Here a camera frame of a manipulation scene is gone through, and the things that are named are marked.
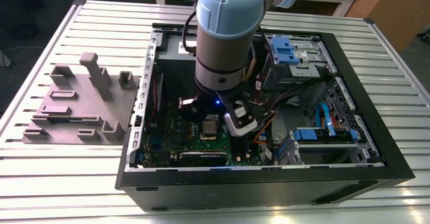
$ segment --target blue tab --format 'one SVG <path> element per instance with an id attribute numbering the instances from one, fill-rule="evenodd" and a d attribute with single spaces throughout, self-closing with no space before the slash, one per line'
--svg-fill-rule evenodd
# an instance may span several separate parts
<path id="1" fill-rule="evenodd" d="M 272 37 L 271 45 L 275 51 L 277 64 L 299 64 L 300 60 L 295 57 L 293 46 L 284 37 Z"/>
<path id="2" fill-rule="evenodd" d="M 356 135 L 356 131 L 354 129 L 350 130 L 350 135 L 351 135 L 351 138 L 352 138 L 352 142 L 356 142 L 358 135 Z"/>
<path id="3" fill-rule="evenodd" d="M 300 129 L 299 131 L 303 140 L 316 140 L 316 133 L 313 129 Z"/>
<path id="4" fill-rule="evenodd" d="M 297 141 L 301 139 L 301 136 L 300 136 L 300 132 L 297 130 L 293 130 L 292 131 L 292 135 L 293 135 L 293 140 Z"/>

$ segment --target motherboard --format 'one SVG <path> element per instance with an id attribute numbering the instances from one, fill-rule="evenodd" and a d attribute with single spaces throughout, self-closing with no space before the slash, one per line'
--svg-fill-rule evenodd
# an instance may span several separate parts
<path id="1" fill-rule="evenodd" d="M 143 144 L 145 168 L 261 165 L 260 146 L 247 138 L 231 137 L 217 115 L 192 123 L 169 104 L 163 117 L 163 134 L 149 132 Z"/>

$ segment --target floor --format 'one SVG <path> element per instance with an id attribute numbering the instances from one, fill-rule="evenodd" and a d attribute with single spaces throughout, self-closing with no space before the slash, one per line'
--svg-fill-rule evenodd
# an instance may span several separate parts
<path id="1" fill-rule="evenodd" d="M 40 33 L 25 41 L 12 39 L 5 31 L 0 28 L 0 49 L 5 50 L 17 46 L 44 47 L 50 36 L 61 22 L 73 0 L 45 0 L 45 6 L 32 11 L 36 19 Z M 133 3 L 155 3 L 155 0 L 104 0 Z M 168 4 L 191 5 L 192 2 L 184 0 L 167 0 Z M 10 100 L 25 80 L 25 77 L 40 56 L 41 49 L 20 48 L 6 52 L 8 58 L 14 62 L 14 67 L 5 70 L 0 67 L 0 116 L 5 111 Z M 415 73 L 418 79 L 430 91 L 430 43 L 423 43 L 418 38 L 414 39 L 410 46 L 400 53 L 403 60 Z"/>

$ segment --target aluminum table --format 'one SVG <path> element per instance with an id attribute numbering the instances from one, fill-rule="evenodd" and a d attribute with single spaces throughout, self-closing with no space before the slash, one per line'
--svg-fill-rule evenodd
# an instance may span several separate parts
<path id="1" fill-rule="evenodd" d="M 82 52 L 109 74 L 143 71 L 152 23 L 183 24 L 189 7 L 76 1 L 0 120 L 0 221 L 60 223 L 383 223 L 430 221 L 430 97 L 375 25 L 267 13 L 264 28 L 334 33 L 416 178 L 340 204 L 144 213 L 115 186 L 121 146 L 24 144 L 57 64 Z"/>

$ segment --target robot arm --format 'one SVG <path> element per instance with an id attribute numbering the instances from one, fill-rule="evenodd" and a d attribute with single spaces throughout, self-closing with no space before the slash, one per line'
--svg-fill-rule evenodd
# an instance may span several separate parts
<path id="1" fill-rule="evenodd" d="M 256 29 L 269 5 L 287 8 L 293 1 L 197 0 L 195 81 L 208 98 L 221 100 L 232 136 L 243 136 L 257 125 L 245 101 L 235 104 L 241 99 L 237 86 Z"/>

